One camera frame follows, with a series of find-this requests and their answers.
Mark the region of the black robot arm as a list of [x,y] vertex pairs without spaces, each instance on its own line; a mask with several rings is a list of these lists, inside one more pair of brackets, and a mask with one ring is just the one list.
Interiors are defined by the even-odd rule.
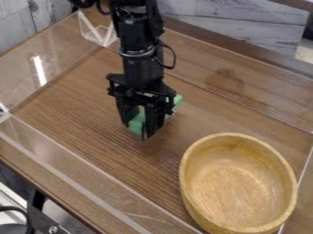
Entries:
[[148,139],[175,112],[176,92],[163,82],[164,72],[176,64],[163,61],[171,47],[161,41],[163,17],[156,0],[68,0],[77,8],[95,7],[111,17],[117,39],[123,73],[107,74],[107,94],[115,98],[120,122]]

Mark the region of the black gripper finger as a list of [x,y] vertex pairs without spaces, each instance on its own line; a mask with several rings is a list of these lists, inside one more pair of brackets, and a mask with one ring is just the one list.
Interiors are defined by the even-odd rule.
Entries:
[[163,127],[165,108],[161,104],[144,106],[144,121],[141,123],[141,139],[147,140]]
[[132,98],[117,97],[116,106],[120,115],[120,121],[124,126],[128,126],[129,121],[139,114],[139,104]]

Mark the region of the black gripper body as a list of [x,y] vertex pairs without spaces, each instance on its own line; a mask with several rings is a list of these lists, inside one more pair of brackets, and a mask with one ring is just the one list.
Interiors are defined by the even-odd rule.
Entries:
[[120,50],[123,73],[109,73],[108,94],[115,97],[132,98],[139,107],[147,104],[161,104],[165,114],[175,108],[173,99],[176,92],[163,83],[163,70],[175,67],[163,64],[163,51]]

